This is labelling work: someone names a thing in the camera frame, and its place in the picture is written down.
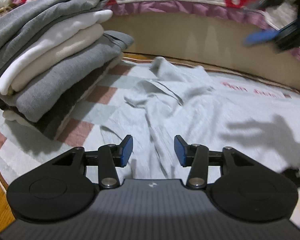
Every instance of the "checkered blanket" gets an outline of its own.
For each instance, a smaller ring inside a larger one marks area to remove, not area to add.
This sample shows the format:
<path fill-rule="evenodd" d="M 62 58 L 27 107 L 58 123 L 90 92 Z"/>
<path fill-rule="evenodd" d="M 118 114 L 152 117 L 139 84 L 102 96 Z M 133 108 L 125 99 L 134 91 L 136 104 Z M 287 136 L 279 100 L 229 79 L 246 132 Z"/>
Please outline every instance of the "checkered blanket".
<path fill-rule="evenodd" d="M 18 176 L 72 147 L 83 146 L 86 151 L 97 150 L 104 144 L 100 126 L 125 102 L 126 93 L 139 81 L 149 78 L 147 70 L 150 62 L 125 58 L 111 69 L 92 93 L 77 104 L 68 124 L 55 141 L 30 127 L 5 120 L 0 110 L 0 176 L 10 184 Z M 216 72 L 210 72 L 209 75 L 233 91 L 241 90 L 287 100 L 300 97 L 290 90 L 270 87 L 241 76 Z M 95 167 L 88 167 L 87 177 L 97 182 L 97 172 Z M 291 220 L 300 227 L 300 189 L 299 202 Z"/>

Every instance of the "fabric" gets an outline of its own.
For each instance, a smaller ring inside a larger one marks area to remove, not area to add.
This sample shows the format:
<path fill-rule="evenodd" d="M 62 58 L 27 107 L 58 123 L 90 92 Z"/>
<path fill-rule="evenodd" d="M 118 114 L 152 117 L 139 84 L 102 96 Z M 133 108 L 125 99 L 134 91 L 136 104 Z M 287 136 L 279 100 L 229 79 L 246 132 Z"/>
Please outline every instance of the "fabric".
<path fill-rule="evenodd" d="M 37 42 L 32 44 L 18 58 L 16 58 L 0 77 L 0 93 L 7 95 L 8 88 L 17 74 L 32 61 L 95 23 L 102 23 L 110 19 L 112 11 L 103 10 L 80 14 L 53 25 Z"/>
<path fill-rule="evenodd" d="M 52 140 L 55 137 L 58 137 L 60 132 L 62 132 L 67 121 L 69 121 L 69 116 L 75 105 L 92 92 L 96 83 L 106 75 L 109 69 L 115 67 L 121 61 L 121 58 L 122 56 L 119 56 L 112 61 L 107 62 L 102 67 L 91 71 L 86 77 L 70 87 L 60 96 L 53 107 L 36 123 L 27 121 L 24 115 L 21 114 L 16 107 L 8 106 L 0 99 L 0 109 L 4 110 L 2 116 L 9 121 L 16 120 L 21 125 L 37 129 L 47 138 Z"/>
<path fill-rule="evenodd" d="M 5 120 L 0 110 L 0 172 L 7 183 L 10 184 L 18 176 L 72 147 L 83 146 L 86 151 L 93 151 L 106 143 L 116 142 L 103 140 L 100 125 L 126 102 L 124 96 L 129 95 L 138 82 L 155 78 L 153 72 L 149 70 L 150 62 L 151 60 L 125 58 L 111 69 L 93 92 L 76 105 L 68 124 L 55 141 L 47 139 L 32 128 Z M 267 97 L 267 93 L 271 92 L 276 95 L 285 94 L 284 100 L 287 102 L 291 98 L 300 99 L 300 95 L 291 90 L 264 85 L 238 75 L 218 73 L 222 71 L 218 67 L 213 67 L 213 71 L 217 73 L 208 72 L 208 75 L 216 84 L 222 85 L 231 93 L 238 93 L 240 89 L 237 90 L 237 87 L 241 87 L 241 92 L 261 98 Z M 116 168 L 121 182 L 124 178 L 131 178 L 131 169 L 134 170 L 136 164 L 135 161 L 131 161 L 126 168 Z M 97 183 L 98 169 L 88 166 L 86 176 Z M 298 193 L 298 204 L 290 220 L 300 227 L 300 188 Z"/>
<path fill-rule="evenodd" d="M 48 50 L 38 57 L 28 66 L 26 66 L 12 81 L 13 91 L 21 91 L 34 77 L 51 68 L 53 65 L 69 57 L 99 39 L 103 34 L 103 28 L 100 24 L 94 24 L 91 27 L 80 30 L 73 37 L 60 45 Z"/>
<path fill-rule="evenodd" d="M 107 1 L 33 0 L 0 17 L 0 69 L 47 24 L 87 10 L 100 10 Z"/>
<path fill-rule="evenodd" d="M 21 92 L 12 97 L 0 94 L 0 98 L 9 106 L 16 106 L 29 121 L 37 122 L 67 89 L 120 55 L 132 43 L 129 35 L 106 31 L 89 47 L 31 80 Z"/>
<path fill-rule="evenodd" d="M 89 13 L 89 12 L 96 12 L 99 11 L 100 9 L 98 8 L 94 8 L 91 10 L 86 10 L 86 11 L 82 11 L 80 13 Z M 24 46 L 22 46 L 21 49 L 19 49 L 9 60 L 4 60 L 3 62 L 6 62 L 5 64 L 2 65 L 2 67 L 0 68 L 0 77 L 2 76 L 2 74 L 6 71 L 6 69 L 10 66 L 10 64 L 18 57 L 20 56 L 27 48 L 29 48 L 32 44 L 34 44 L 43 34 L 45 34 L 53 25 L 79 15 L 80 13 L 74 13 L 71 15 L 67 15 L 67 16 L 61 16 L 59 18 L 57 18 L 56 20 L 50 22 L 49 24 L 47 24 L 45 27 L 43 27 L 40 31 L 38 31 L 30 40 L 29 42 L 27 42 Z M 2 50 L 4 50 L 7 47 L 8 43 L 6 43 L 3 47 Z"/>
<path fill-rule="evenodd" d="M 181 167 L 174 152 L 178 134 L 212 151 L 232 146 L 276 172 L 300 166 L 300 99 L 234 93 L 202 67 L 175 67 L 160 57 L 150 69 L 153 79 L 139 82 L 101 126 L 106 142 L 133 136 L 134 178 L 186 182 L 190 167 Z M 219 176 L 212 167 L 208 182 Z"/>

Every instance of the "wooden bed frame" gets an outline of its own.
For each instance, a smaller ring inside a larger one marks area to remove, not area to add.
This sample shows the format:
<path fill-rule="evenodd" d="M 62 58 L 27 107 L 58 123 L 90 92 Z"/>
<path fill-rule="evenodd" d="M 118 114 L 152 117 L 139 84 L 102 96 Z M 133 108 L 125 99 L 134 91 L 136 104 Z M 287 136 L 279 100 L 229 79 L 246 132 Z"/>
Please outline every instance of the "wooden bed frame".
<path fill-rule="evenodd" d="M 289 52 L 276 54 L 271 44 L 247 48 L 244 38 L 254 25 L 186 13 L 149 12 L 113 16 L 105 30 L 131 35 L 131 53 L 160 55 L 215 65 L 259 76 L 300 91 L 300 61 Z"/>

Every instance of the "circular disc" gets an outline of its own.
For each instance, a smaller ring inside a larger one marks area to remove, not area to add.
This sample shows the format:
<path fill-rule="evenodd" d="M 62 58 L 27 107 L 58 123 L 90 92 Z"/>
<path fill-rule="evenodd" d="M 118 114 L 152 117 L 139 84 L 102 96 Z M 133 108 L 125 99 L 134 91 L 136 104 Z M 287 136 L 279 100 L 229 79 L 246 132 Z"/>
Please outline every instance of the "circular disc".
<path fill-rule="evenodd" d="M 87 208 L 94 197 L 95 187 L 89 179 L 62 166 L 26 173 L 7 190 L 13 213 L 27 221 L 69 218 Z"/>
<path fill-rule="evenodd" d="M 298 191 L 284 176 L 250 166 L 221 176 L 212 186 L 212 198 L 220 209 L 234 217 L 267 222 L 291 215 Z"/>

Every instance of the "folded beige shirt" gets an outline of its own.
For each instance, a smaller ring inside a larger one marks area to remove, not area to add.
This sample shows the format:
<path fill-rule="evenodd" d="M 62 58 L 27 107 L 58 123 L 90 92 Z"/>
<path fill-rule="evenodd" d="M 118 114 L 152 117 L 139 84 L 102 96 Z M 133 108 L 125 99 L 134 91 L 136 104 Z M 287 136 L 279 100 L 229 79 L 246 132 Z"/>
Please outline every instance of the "folded beige shirt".
<path fill-rule="evenodd" d="M 25 67 L 12 81 L 11 89 L 21 91 L 34 77 L 45 72 L 56 63 L 90 46 L 103 34 L 100 24 L 78 31 L 60 45 L 48 50 Z"/>

